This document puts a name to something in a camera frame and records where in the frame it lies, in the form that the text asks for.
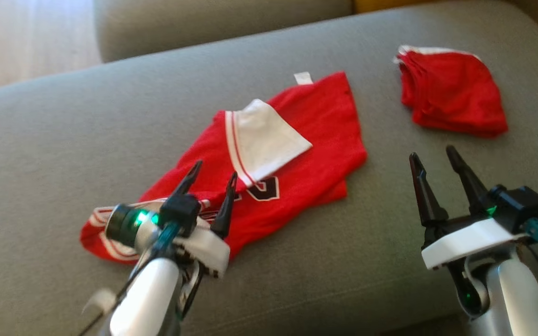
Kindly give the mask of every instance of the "gray fabric surface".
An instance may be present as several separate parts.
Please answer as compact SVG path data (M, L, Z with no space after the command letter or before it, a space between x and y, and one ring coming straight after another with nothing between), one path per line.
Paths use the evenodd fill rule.
M400 104L398 45L476 53L502 94L496 140L425 130ZM425 270L408 155L451 216L467 212L445 146L490 186L538 190L538 26L490 0L444 2L137 57L0 89L0 335L73 335L99 287L130 269L78 242L92 208L132 202L218 109L240 109L345 70L369 160L346 200L308 209L207 280L186 335L372 334L458 310L445 271Z
M352 14L352 0L94 0L105 62Z

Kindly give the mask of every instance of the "gray sofa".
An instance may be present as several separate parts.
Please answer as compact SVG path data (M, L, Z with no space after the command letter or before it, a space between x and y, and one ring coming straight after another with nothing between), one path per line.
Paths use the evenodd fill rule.
M400 44L479 55L510 131L483 140L413 124L391 63ZM348 198L246 247L223 280L201 285L183 332L369 335L457 313L449 275L425 270L420 257L408 155L419 153L451 216L467 204L449 143L486 185L538 190L538 25L495 0L357 15L0 89L0 335L77 334L92 318L80 315L89 296L118 290L130 272L79 244L92 208L136 200L218 109L268 99L296 72L338 70L369 153Z

